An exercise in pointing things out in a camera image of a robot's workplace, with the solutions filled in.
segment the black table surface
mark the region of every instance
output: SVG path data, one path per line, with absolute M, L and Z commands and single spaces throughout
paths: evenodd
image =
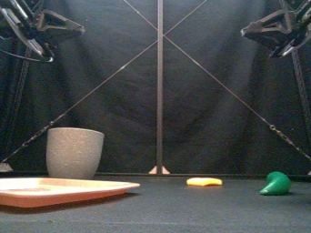
M 311 183 L 262 196 L 265 179 L 223 178 L 190 187 L 189 177 L 101 176 L 135 182 L 125 195 L 44 208 L 0 206 L 0 232 L 311 232 Z

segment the peach tray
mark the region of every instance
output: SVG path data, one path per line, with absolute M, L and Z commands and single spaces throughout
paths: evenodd
M 42 177 L 0 178 L 0 205 L 39 208 L 121 195 L 139 186 L 138 183 L 99 180 Z

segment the sponge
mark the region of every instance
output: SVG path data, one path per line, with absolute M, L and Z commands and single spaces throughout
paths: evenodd
M 219 178 L 194 177 L 187 179 L 189 186 L 221 186 L 223 181 Z

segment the metal pole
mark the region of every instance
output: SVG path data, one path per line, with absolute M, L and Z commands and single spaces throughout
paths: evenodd
M 163 174 L 163 0 L 158 0 L 157 173 Z

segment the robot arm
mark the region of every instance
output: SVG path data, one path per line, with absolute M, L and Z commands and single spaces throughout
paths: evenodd
M 56 45 L 85 32 L 81 24 L 55 12 L 46 9 L 35 13 L 23 0 L 0 0 L 0 38 L 19 38 L 43 58 L 38 61 L 51 62 Z
M 283 57 L 311 39 L 311 0 L 295 11 L 279 10 L 242 29 L 242 36 L 266 46 L 271 57 Z

